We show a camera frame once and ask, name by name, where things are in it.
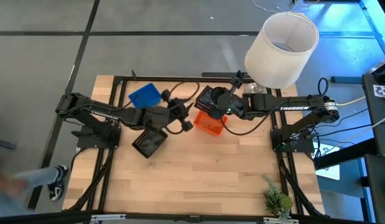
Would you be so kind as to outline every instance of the small plant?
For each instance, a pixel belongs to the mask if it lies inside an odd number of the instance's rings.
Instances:
[[[262,178],[268,183],[269,189],[264,191],[266,198],[266,210],[279,217],[279,220],[287,220],[290,218],[290,209],[293,207],[292,198],[280,192],[277,185],[267,175],[263,174]]]

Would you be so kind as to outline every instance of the person's leg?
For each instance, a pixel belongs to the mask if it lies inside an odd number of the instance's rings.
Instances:
[[[59,165],[44,169],[20,172],[14,176],[15,179],[28,181],[28,187],[24,193],[27,194],[34,187],[47,184],[49,187],[49,197],[51,200],[58,200],[64,191],[63,179],[68,173],[68,167]]]

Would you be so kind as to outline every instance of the jeans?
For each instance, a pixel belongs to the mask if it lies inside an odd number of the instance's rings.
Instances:
[[[27,187],[24,190],[22,198],[34,188],[44,184],[51,184],[55,181],[58,170],[54,167],[44,169],[37,169],[27,172],[20,172],[14,175],[14,179],[27,180]],[[33,210],[26,209],[21,200],[17,200],[0,192],[0,217],[14,216],[14,215],[29,215],[35,214]]]

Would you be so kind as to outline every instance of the blue object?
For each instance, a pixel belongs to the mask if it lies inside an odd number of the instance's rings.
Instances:
[[[139,90],[131,93],[129,99],[136,108],[144,109],[155,106],[160,102],[160,93],[153,83],[150,83]]]

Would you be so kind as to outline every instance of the person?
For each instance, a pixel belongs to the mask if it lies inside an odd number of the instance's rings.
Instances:
[[[20,172],[13,177],[0,174],[0,217],[35,214],[23,206],[22,198],[37,186],[48,185],[51,201],[61,198],[68,170],[69,167],[59,165]]]

